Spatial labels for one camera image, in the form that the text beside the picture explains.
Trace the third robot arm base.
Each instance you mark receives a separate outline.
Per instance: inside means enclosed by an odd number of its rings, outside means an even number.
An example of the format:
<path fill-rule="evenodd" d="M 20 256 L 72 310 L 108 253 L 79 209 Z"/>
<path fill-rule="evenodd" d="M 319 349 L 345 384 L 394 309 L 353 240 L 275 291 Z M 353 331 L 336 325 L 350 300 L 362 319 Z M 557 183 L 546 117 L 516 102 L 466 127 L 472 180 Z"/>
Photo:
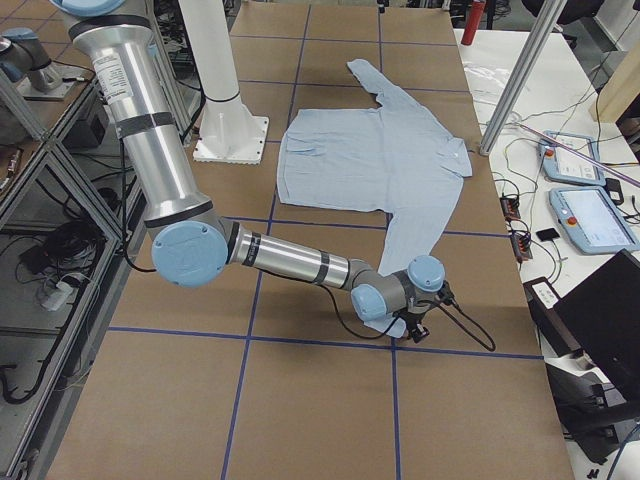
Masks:
<path fill-rule="evenodd" d="M 16 27 L 1 33 L 1 71 L 28 100 L 65 98 L 68 88 L 36 33 Z"/>

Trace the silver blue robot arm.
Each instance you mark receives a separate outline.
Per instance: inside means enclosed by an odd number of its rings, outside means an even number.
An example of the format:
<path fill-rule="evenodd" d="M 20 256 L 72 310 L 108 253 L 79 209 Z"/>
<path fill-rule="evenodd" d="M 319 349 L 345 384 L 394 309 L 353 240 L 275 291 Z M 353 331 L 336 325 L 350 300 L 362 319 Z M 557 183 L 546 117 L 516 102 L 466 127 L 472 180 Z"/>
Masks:
<path fill-rule="evenodd" d="M 61 1 L 73 44 L 87 55 L 147 200 L 152 260 L 167 281 L 197 287 L 231 263 L 349 292 L 354 310 L 382 334 L 421 341 L 422 321 L 440 307 L 442 263 L 421 255 L 400 271 L 245 229 L 219 216 L 196 184 L 174 116 L 155 73 L 150 17 L 141 1 Z"/>

